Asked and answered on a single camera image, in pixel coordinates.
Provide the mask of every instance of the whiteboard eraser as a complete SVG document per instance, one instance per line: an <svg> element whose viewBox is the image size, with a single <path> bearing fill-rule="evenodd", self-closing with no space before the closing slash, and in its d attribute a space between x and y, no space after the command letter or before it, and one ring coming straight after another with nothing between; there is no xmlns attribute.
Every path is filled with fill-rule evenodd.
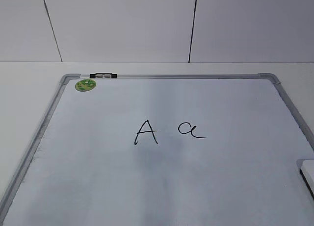
<svg viewBox="0 0 314 226"><path fill-rule="evenodd" d="M314 198L314 160L304 160L300 173Z"/></svg>

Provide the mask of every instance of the gray plastic corner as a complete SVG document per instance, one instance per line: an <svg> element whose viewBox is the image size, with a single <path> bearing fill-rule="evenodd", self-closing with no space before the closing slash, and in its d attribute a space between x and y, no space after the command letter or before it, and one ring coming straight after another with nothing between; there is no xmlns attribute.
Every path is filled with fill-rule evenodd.
<svg viewBox="0 0 314 226"><path fill-rule="evenodd" d="M80 74L75 74L75 73L66 74L61 78L59 84L66 85L69 83L70 80L79 79L79 77L80 77Z"/></svg>
<svg viewBox="0 0 314 226"><path fill-rule="evenodd" d="M258 73L261 78L270 80L273 84L280 84L278 77L273 73Z"/></svg>

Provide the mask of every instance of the whiteboard frame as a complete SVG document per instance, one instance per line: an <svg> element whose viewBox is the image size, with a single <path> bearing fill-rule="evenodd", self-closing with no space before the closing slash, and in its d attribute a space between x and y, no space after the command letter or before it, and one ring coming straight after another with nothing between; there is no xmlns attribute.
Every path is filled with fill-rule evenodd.
<svg viewBox="0 0 314 226"><path fill-rule="evenodd" d="M42 121L38 129L35 132L29 146L24 153L21 162L19 163L17 170L15 171L1 201L0 201L0 226L3 225L4 218L13 202L13 199L20 187L21 182L23 181L26 172L34 154L38 148L38 145L46 131L46 128L53 116L53 113L60 101L60 98L65 90L68 82L73 79L80 79L80 78L90 78L91 75L81 75L81 74L66 74L64 75L60 82L59 87L55 95L53 96L47 111L44 114ZM312 149L314 150L314 135L306 124L304 119L302 118L301 114L293 104L292 100L289 98L288 94L285 92L284 88L282 87L278 78L271 73L259 73L259 74L246 74L246 75L116 75L115 78L112 74L106 74L106 77L103 78L93 78L93 79L267 79L272 82L273 86L278 91L281 99L286 104L287 108L289 109L290 113L294 117L295 121L299 125L300 129L302 130L304 136L308 140L309 144L311 145Z"/></svg>

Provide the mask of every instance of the white wall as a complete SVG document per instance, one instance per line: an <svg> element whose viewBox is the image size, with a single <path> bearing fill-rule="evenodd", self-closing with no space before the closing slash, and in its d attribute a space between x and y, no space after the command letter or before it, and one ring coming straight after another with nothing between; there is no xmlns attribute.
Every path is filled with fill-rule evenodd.
<svg viewBox="0 0 314 226"><path fill-rule="evenodd" d="M43 0L0 0L0 61L60 61Z"/></svg>
<svg viewBox="0 0 314 226"><path fill-rule="evenodd" d="M65 62L187 62L195 0L46 0Z"/></svg>
<svg viewBox="0 0 314 226"><path fill-rule="evenodd" d="M191 62L313 62L313 0L198 0Z"/></svg>
<svg viewBox="0 0 314 226"><path fill-rule="evenodd" d="M313 0L198 0L191 62L314 62ZM188 62L195 0L46 0L65 62ZM43 0L0 0L0 61L60 61Z"/></svg>

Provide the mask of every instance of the white table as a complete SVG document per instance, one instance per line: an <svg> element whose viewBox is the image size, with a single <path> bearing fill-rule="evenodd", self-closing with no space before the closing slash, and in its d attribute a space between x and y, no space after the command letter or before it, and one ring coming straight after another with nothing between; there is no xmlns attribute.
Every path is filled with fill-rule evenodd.
<svg viewBox="0 0 314 226"><path fill-rule="evenodd" d="M0 62L0 198L67 73L273 73L314 130L314 63L33 63Z"/></svg>

